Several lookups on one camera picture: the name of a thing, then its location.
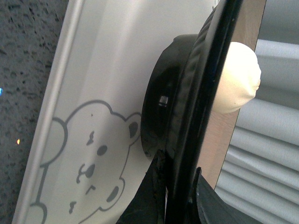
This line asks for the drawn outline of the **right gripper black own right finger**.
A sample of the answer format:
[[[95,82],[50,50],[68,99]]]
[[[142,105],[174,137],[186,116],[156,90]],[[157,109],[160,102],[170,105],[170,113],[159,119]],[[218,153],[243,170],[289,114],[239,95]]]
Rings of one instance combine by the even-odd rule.
[[[191,194],[187,204],[186,222],[188,224],[235,224],[236,218],[196,169]]]

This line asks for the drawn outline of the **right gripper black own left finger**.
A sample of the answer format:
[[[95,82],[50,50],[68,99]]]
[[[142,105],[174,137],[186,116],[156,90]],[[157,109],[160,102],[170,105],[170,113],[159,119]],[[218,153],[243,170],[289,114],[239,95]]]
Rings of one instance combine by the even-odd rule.
[[[118,224],[163,224],[165,217],[165,154],[158,150],[136,195]]]

